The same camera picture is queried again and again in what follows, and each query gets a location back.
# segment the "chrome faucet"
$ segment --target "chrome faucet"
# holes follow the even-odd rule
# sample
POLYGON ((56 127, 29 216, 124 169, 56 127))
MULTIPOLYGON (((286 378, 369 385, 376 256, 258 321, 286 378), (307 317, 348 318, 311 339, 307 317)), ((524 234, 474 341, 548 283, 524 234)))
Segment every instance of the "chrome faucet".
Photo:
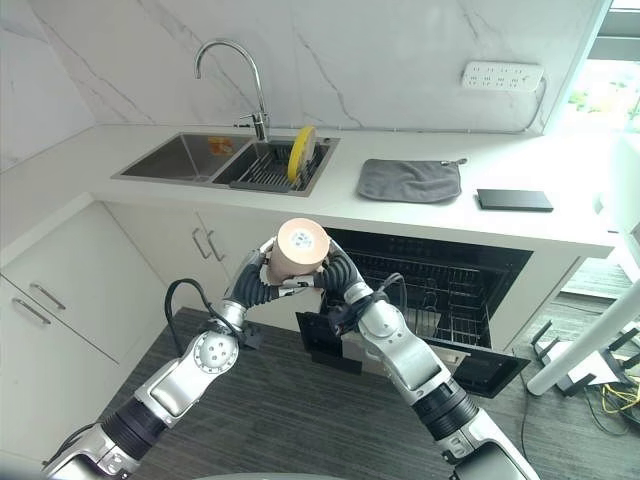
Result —
POLYGON ((253 58, 245 50, 245 48, 234 42, 233 40, 227 40, 225 38, 216 38, 213 40, 209 40, 202 44, 202 46, 196 52, 196 57, 194 59, 195 66, 195 76, 196 78, 201 78, 202 75, 200 73, 200 62, 202 61, 202 56, 204 53, 211 47, 216 45, 225 45, 227 47, 233 48, 236 52, 244 57, 244 59, 249 64, 251 71, 253 72, 253 82, 256 86, 256 93, 258 94, 258 104, 260 106, 260 110, 257 112, 253 112, 249 115, 246 115, 241 118, 251 117, 253 120, 253 126, 256 129, 256 137, 261 142, 268 142, 268 134, 267 131, 269 129, 269 115, 267 114, 267 110, 264 106, 264 96, 262 95, 262 85, 260 84, 260 74, 258 73, 258 67, 256 67, 256 62, 253 61, 253 58))

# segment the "cabinet handle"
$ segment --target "cabinet handle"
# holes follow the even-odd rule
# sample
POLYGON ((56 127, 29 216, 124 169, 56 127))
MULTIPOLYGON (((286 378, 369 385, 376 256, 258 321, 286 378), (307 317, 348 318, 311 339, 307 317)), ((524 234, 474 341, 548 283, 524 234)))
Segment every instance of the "cabinet handle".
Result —
POLYGON ((209 233, 207 233, 207 242, 209 243, 209 246, 211 247, 211 251, 213 252, 213 254, 216 256, 218 261, 221 262, 222 260, 224 260, 224 257, 226 257, 226 255, 224 253, 222 255, 218 253, 218 250, 216 249, 216 246, 213 243, 213 240, 211 239, 212 236, 213 236, 213 230, 210 230, 209 233))
POLYGON ((58 310, 66 310, 67 307, 64 306, 64 304, 58 300, 56 297, 54 297, 53 295, 51 295, 51 293, 49 293, 47 290, 45 290, 45 288, 40 285, 39 283, 31 283, 29 284, 29 286, 31 288, 35 288, 36 290, 38 290, 40 293, 42 293, 45 297, 47 297, 49 300, 51 300, 53 303, 56 304, 56 307, 58 307, 58 310))
POLYGON ((12 298, 11 301, 13 303, 15 303, 16 305, 20 305, 21 307, 25 308, 29 312, 33 313, 36 317, 38 317, 40 320, 42 320, 42 323, 44 325, 51 325, 51 320, 49 320, 47 317, 42 315, 40 312, 38 312, 35 308, 33 308, 31 305, 29 305, 24 300, 21 300, 20 298, 12 298))
POLYGON ((196 228, 193 231, 193 233, 191 233, 191 238, 193 238, 193 243, 195 243, 196 247, 198 247, 198 250, 200 250, 200 255, 202 255, 202 258, 204 258, 206 260, 207 258, 209 258, 211 256, 211 252, 204 253, 204 250, 202 249, 202 246, 200 245, 200 242, 198 242, 198 239, 196 238, 196 235, 198 234, 199 231, 200 231, 200 227, 196 228))

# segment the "kitchen sink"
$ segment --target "kitchen sink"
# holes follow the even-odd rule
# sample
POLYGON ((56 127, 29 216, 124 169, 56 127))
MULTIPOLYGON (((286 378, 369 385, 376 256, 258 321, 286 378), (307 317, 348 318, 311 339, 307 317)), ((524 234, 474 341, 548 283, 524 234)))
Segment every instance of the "kitchen sink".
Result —
POLYGON ((205 183, 252 139, 181 133, 118 175, 205 183))
POLYGON ((112 178, 308 196, 339 139, 317 140, 312 159, 287 178, 294 138, 181 133, 112 178))

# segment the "open dishwasher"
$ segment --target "open dishwasher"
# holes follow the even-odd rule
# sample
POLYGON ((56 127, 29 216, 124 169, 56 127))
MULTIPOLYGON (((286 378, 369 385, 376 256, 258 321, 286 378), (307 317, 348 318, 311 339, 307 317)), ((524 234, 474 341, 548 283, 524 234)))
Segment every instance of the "open dishwasher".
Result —
MULTIPOLYGON (((409 328, 431 345, 470 393, 495 396, 529 363, 491 350, 490 321, 530 251, 325 229, 372 288, 393 272, 403 275, 409 328)), ((386 293, 399 306, 399 287, 386 293)), ((326 329, 322 316, 343 303, 325 295, 318 314, 298 314, 305 348, 316 362, 354 373, 383 373, 349 335, 336 338, 326 329)))

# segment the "marble backsplash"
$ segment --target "marble backsplash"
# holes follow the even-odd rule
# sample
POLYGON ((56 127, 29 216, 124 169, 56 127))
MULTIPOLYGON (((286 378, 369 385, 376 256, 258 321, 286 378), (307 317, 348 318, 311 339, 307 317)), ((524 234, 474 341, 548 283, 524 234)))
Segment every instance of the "marble backsplash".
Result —
POLYGON ((25 0, 0 5, 0 172, 95 124, 25 0))
POLYGON ((31 0, 100 123, 230 125, 255 109, 243 44, 278 126, 540 132, 604 0, 31 0), (470 60, 538 63, 546 92, 462 89, 470 60))

